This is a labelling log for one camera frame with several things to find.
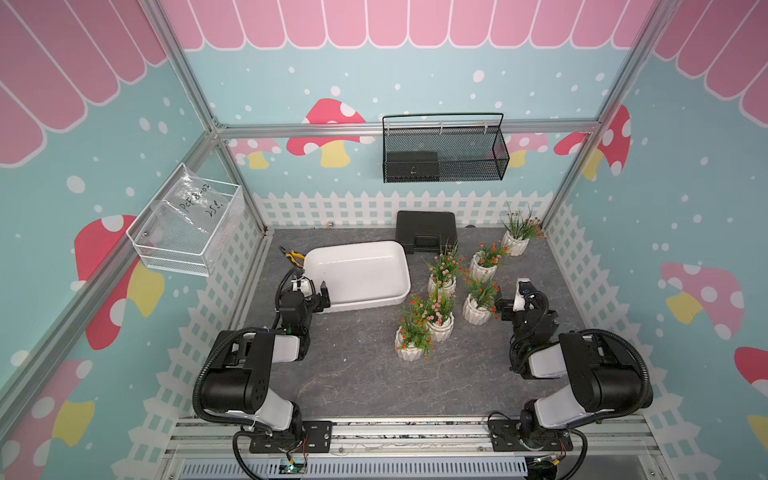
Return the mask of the orange flower pot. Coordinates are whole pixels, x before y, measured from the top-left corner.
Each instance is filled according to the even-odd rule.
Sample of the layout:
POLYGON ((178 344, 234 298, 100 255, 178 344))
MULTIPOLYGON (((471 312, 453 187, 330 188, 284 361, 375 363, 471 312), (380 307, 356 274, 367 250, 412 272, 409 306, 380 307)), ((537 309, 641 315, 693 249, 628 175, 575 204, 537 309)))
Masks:
POLYGON ((395 349, 403 361, 428 361, 434 350, 428 325, 409 314, 403 315, 395 335, 395 349))
POLYGON ((486 324, 497 314, 495 306, 499 288, 493 280, 478 280, 471 276, 465 278, 467 297, 462 307, 464 319, 471 325, 486 324))

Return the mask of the white plastic storage box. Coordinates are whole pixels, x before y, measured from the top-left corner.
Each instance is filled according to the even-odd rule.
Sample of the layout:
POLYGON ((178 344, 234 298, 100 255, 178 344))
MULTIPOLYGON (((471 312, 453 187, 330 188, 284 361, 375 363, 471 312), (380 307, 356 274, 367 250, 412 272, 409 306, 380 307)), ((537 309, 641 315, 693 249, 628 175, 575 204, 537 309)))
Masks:
POLYGON ((405 251, 395 241, 316 248, 306 255, 304 270, 315 284, 326 285, 326 313, 400 305, 411 291, 405 251))

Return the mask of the pink flower pot front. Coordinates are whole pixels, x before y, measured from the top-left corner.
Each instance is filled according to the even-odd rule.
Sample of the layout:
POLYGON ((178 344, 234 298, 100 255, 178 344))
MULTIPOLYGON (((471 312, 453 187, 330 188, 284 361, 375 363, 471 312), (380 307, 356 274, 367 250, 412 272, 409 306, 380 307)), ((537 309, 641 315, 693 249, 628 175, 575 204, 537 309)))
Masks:
POLYGON ((454 294, 432 293, 424 296, 413 295, 410 302, 411 319, 426 327, 433 342, 447 340, 454 328, 454 294))

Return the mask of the pink flower pot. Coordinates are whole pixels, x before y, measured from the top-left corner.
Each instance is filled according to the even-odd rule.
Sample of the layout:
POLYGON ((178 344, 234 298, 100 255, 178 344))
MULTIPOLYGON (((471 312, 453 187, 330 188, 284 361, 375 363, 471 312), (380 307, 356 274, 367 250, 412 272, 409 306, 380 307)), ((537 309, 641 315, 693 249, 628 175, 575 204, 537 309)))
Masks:
POLYGON ((430 295, 441 297, 453 296, 456 292, 458 274, 461 271, 461 259, 457 244, 446 244, 428 263, 429 279, 427 290, 430 295))
POLYGON ((447 340, 454 328, 454 294, 432 293, 424 296, 413 295, 410 302, 411 319, 426 327, 433 342, 447 340))

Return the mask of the orange flower pot front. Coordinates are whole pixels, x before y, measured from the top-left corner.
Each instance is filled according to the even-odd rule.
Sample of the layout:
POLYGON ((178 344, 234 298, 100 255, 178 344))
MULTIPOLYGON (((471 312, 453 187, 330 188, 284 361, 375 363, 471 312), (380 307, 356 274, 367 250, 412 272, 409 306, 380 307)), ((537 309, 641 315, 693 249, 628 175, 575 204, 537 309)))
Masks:
POLYGON ((409 314, 403 315, 395 335, 395 349, 403 361, 428 361, 434 350, 428 325, 409 314))

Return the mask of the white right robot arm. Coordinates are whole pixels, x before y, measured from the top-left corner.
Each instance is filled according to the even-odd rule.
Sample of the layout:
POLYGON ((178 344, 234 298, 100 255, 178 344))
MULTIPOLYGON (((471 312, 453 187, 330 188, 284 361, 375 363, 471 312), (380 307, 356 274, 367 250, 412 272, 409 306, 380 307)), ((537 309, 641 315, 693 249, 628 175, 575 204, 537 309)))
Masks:
POLYGON ((512 298, 496 294, 494 307, 513 327, 510 370, 525 380, 567 381, 556 392, 526 402, 515 419, 489 414, 494 451, 568 452, 573 430, 652 404, 650 370, 622 336, 596 328, 560 333, 558 313, 527 278, 516 282, 512 298))

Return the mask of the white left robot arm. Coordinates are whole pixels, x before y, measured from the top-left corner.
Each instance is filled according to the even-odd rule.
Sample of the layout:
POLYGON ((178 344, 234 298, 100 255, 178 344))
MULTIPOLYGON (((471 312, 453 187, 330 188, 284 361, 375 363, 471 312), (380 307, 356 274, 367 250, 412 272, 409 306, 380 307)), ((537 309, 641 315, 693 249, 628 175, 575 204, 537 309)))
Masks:
POLYGON ((307 437, 300 407, 269 386, 272 366, 298 362, 311 345, 312 316, 331 306, 327 287, 316 286, 294 267, 281 280, 270 328, 219 333, 195 381, 195 415, 210 423, 235 424, 241 432, 290 451, 307 437))

